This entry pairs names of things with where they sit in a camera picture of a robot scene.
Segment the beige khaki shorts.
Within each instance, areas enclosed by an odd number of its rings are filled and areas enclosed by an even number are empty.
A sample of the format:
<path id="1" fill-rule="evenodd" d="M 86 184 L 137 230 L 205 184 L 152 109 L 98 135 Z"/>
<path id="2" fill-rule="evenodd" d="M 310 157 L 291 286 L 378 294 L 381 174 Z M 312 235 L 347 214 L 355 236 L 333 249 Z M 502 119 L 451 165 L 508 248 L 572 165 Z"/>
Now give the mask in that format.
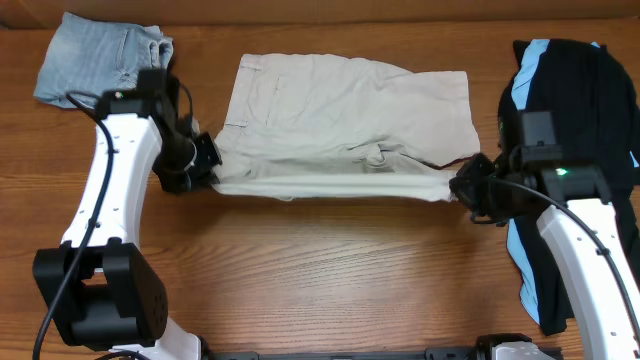
<path id="1" fill-rule="evenodd" d="M 328 54 L 244 55 L 215 141 L 219 193 L 286 201 L 449 201 L 480 150 L 465 72 Z"/>

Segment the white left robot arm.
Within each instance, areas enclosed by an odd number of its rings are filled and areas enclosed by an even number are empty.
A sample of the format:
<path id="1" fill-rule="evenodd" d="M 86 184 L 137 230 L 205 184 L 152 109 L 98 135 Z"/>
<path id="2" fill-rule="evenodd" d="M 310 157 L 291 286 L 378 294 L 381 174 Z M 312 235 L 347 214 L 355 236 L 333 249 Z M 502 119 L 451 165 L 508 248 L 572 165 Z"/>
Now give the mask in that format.
<path id="1" fill-rule="evenodd" d="M 108 91 L 88 116 L 96 147 L 77 212 L 56 248 L 40 249 L 33 276 L 46 303 L 33 345 L 40 358 L 49 327 L 63 342 L 103 359 L 210 359 L 206 341 L 168 314 L 168 295 L 140 251 L 148 180 L 183 194 L 209 188 L 220 155 L 192 116 L 178 115 L 174 89 Z"/>

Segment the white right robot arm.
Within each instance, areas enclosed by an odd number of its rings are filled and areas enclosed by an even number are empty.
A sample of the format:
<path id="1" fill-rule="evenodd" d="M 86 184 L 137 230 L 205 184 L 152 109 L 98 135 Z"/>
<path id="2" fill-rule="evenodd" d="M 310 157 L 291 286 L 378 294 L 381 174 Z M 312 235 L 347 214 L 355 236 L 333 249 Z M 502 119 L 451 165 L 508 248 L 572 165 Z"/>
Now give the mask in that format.
<path id="1" fill-rule="evenodd" d="M 449 182 L 486 223 L 529 216 L 561 274 L 588 359 L 639 356 L 639 289 L 615 209 L 593 164 L 535 159 L 504 165 L 475 155 Z"/>

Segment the black and blue garment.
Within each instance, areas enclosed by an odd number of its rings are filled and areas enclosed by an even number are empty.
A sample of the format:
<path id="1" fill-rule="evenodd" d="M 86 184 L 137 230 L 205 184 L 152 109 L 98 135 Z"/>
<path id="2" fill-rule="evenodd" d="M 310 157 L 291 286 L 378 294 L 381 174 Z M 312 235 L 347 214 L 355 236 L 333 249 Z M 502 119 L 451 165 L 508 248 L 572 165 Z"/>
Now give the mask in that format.
<path id="1" fill-rule="evenodd" d="M 631 193 L 639 183 L 639 107 L 624 67 L 595 42 L 517 40 L 519 70 L 505 88 L 499 116 L 549 111 L 566 156 L 595 161 L 612 192 L 620 243 L 632 272 L 639 271 L 639 228 Z M 566 330 L 573 312 L 551 252 L 531 217 L 510 220 L 507 250 L 519 268 L 520 299 L 550 336 Z"/>

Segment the folded light blue jeans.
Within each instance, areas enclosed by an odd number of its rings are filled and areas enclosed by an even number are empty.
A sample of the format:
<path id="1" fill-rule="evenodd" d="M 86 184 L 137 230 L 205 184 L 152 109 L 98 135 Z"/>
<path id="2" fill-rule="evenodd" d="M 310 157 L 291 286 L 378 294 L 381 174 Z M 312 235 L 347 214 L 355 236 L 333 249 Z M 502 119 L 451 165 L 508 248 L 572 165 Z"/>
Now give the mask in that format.
<path id="1" fill-rule="evenodd" d="M 66 12 L 48 46 L 38 73 L 34 98 L 71 108 L 66 98 L 93 107 L 95 97 L 108 90 L 132 89 L 142 69 L 166 68 L 173 39 L 159 26 L 100 22 Z"/>

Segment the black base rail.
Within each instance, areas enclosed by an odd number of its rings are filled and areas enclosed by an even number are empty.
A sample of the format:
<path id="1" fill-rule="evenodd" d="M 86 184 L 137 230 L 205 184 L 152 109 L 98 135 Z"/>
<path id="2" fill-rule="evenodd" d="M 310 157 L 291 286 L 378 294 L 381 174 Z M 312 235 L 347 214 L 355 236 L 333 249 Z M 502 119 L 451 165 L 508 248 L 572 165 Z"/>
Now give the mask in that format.
<path id="1" fill-rule="evenodd" d="M 296 353 L 259 354 L 257 352 L 209 351 L 208 360 L 477 360 L 490 359 L 482 355 L 476 347 L 430 347 L 421 351 L 399 352 L 337 352 L 337 353 Z"/>

